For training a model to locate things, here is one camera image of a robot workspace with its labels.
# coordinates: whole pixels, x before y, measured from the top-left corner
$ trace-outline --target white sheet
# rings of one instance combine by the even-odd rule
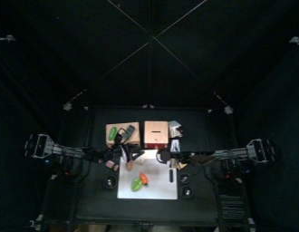
[[[176,169],[174,170],[174,182],[170,180],[170,163],[162,164],[156,160],[158,150],[146,150],[146,154],[136,159],[134,169],[126,168],[122,158],[118,198],[139,199],[178,199]],[[148,186],[139,191],[132,190],[132,182],[140,177],[140,173],[148,177]]]

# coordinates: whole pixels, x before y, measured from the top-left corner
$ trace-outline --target orange box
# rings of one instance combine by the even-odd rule
[[[148,149],[167,148],[168,121],[144,122],[144,146]]]

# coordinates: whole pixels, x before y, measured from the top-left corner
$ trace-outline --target green cucumber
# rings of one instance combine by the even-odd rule
[[[112,141],[115,139],[116,133],[118,133],[118,128],[112,127],[111,128],[111,134],[109,134],[109,141]]]

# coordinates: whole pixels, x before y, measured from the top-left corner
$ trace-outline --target green vegetable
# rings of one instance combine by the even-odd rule
[[[135,179],[134,183],[132,183],[132,190],[134,191],[138,191],[142,189],[142,186],[143,186],[143,182],[142,182],[142,179],[138,178]]]
[[[112,127],[111,128],[111,134],[109,134],[109,141],[112,141],[115,139],[116,133],[118,133],[118,128]]]

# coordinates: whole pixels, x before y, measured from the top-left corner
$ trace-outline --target black tabletop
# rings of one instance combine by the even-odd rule
[[[180,138],[182,150],[230,149],[236,144],[231,118],[223,111],[105,108],[67,114],[61,126],[60,143],[68,146],[89,145],[103,150],[105,149],[105,125],[134,121],[138,121],[140,125],[142,140],[144,121],[178,121],[184,128],[184,137]],[[119,178],[119,172],[114,172],[104,164],[91,163],[88,175],[76,185],[79,192],[73,220],[105,223],[148,221],[183,225],[216,225],[215,188],[203,175],[202,165],[188,165],[178,171],[178,176],[183,173],[191,175],[191,180],[188,184],[178,181],[176,200],[122,199],[118,198],[118,188],[103,187],[105,176],[111,174]],[[183,198],[184,186],[192,188],[192,198]]]

